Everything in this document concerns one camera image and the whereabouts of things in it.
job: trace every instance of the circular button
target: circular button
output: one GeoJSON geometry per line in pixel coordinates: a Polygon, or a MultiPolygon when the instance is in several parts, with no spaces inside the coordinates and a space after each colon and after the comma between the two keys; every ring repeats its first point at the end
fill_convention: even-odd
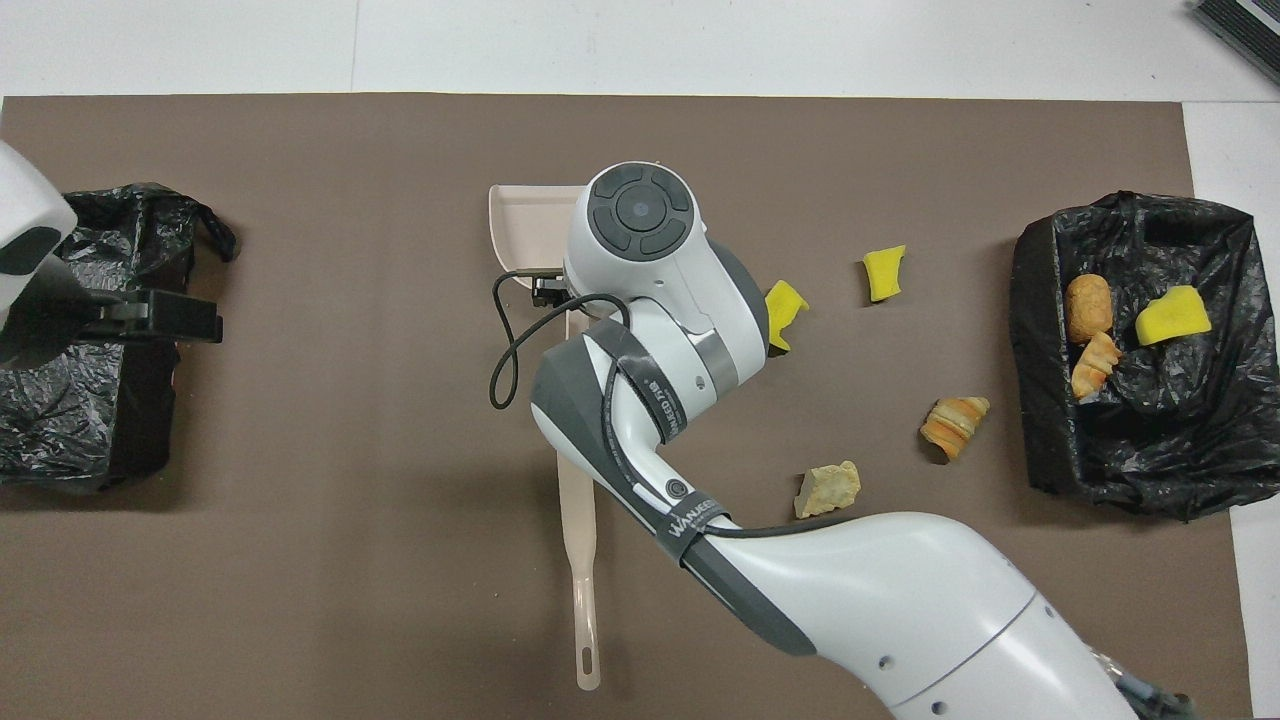
{"type": "Polygon", "coordinates": [[[649,232],[667,219],[663,193],[650,184],[637,184],[622,191],[617,210],[622,224],[636,232],[649,232]]]}

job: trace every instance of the sponge piece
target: sponge piece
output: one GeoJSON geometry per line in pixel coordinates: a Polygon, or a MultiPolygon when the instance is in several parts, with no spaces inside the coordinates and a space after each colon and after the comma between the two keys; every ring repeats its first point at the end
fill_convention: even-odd
{"type": "Polygon", "coordinates": [[[791,346],[782,340],[782,328],[796,319],[796,313],[808,310],[809,304],[791,287],[787,281],[773,283],[769,293],[764,296],[764,306],[769,310],[769,345],[783,352],[790,352],[791,346]]]}
{"type": "Polygon", "coordinates": [[[804,474],[800,495],[794,501],[796,518],[849,507],[860,489],[863,483],[858,477],[858,468],[850,460],[840,465],[813,468],[804,474]]]}
{"type": "Polygon", "coordinates": [[[872,302],[879,302],[902,292],[902,287],[897,282],[897,269],[901,266],[905,254],[906,246],[899,245],[863,255],[863,264],[867,265],[867,279],[872,286],[872,302]]]}
{"type": "Polygon", "coordinates": [[[1171,337],[1204,333],[1213,329],[1213,325],[1208,322],[1204,301],[1196,288],[1179,284],[1138,313],[1137,329],[1138,342],[1152,345],[1171,337]]]}

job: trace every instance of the beige dustpan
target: beige dustpan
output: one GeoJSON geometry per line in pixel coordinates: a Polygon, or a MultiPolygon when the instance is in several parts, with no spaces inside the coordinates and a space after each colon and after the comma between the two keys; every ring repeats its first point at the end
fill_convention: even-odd
{"type": "MultiPolygon", "coordinates": [[[[489,188],[489,234],[493,251],[507,270],[559,268],[570,218],[582,186],[495,184],[489,188]]],[[[518,278],[525,287],[531,281],[518,278]]],[[[586,329],[589,319],[579,311],[566,316],[564,336],[586,329]]],[[[600,655],[595,637],[595,496],[593,482],[563,456],[557,455],[561,495],[561,525],[564,551],[573,575],[573,637],[577,644],[577,687],[600,685],[600,655]]]]}

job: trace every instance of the black strap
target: black strap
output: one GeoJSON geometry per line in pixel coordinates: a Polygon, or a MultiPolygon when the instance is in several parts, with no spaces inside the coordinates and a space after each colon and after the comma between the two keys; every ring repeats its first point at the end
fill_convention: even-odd
{"type": "Polygon", "coordinates": [[[663,445],[689,427],[689,415],[675,386],[631,331],[605,319],[588,329],[586,334],[617,361],[618,369],[649,410],[663,445]]]}
{"type": "Polygon", "coordinates": [[[658,544],[677,565],[684,565],[685,552],[707,529],[707,524],[728,515],[724,506],[700,489],[689,493],[663,515],[657,528],[658,544]]]}

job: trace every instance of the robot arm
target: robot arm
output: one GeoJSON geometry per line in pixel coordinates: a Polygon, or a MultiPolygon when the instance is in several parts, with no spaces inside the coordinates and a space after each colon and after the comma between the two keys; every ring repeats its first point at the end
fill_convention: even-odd
{"type": "Polygon", "coordinates": [[[576,295],[626,301],[630,327],[614,315],[549,350],[535,421],[751,630],[838,664],[900,719],[1135,716],[1071,628],[965,525],[897,512],[744,530],[658,456],[760,370],[768,337],[758,287],[707,240],[677,176],[645,163],[596,176],[564,275],[576,295]]]}
{"type": "Polygon", "coordinates": [[[220,342],[212,302],[159,290],[83,287],[54,250],[76,213],[0,142],[0,369],[38,368],[73,342],[220,342]]]}

